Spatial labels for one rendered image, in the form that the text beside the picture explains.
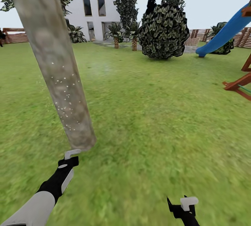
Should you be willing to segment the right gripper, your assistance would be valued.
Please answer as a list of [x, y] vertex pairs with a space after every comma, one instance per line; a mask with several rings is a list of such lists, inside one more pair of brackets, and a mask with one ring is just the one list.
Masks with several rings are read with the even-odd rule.
[[172, 205], [169, 198], [167, 198], [168, 205], [170, 212], [173, 212], [175, 219], [182, 218], [182, 221], [184, 223], [184, 226], [186, 226], [186, 223], [191, 219], [195, 219], [195, 207], [193, 205], [190, 205], [190, 211], [184, 211], [181, 205]]

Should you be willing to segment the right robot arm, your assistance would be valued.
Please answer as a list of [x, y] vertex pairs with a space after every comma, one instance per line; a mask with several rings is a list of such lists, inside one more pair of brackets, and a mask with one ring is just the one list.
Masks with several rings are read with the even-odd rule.
[[184, 226], [199, 226], [195, 219], [195, 207], [198, 204], [196, 197], [187, 197], [180, 199], [182, 205], [172, 205], [169, 198], [167, 198], [170, 212], [173, 212], [175, 219], [182, 218]]

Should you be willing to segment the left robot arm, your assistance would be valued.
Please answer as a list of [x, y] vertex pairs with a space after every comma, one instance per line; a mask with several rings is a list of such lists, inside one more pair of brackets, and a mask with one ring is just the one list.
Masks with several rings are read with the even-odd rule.
[[66, 187], [74, 176], [73, 167], [78, 166], [78, 156], [71, 155], [81, 153], [81, 149], [65, 152], [65, 157], [58, 161], [55, 173], [40, 186], [35, 195], [4, 221], [0, 226], [45, 226], [58, 198], [62, 196]]

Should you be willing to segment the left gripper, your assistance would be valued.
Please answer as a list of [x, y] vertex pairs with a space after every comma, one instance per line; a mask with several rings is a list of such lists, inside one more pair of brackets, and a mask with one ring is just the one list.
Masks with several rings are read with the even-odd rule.
[[70, 162], [72, 164], [73, 167], [78, 166], [79, 161], [78, 161], [78, 156], [75, 157], [71, 157], [70, 159], [62, 159], [58, 161], [58, 166], [60, 166], [61, 164], [65, 163], [65, 162]]

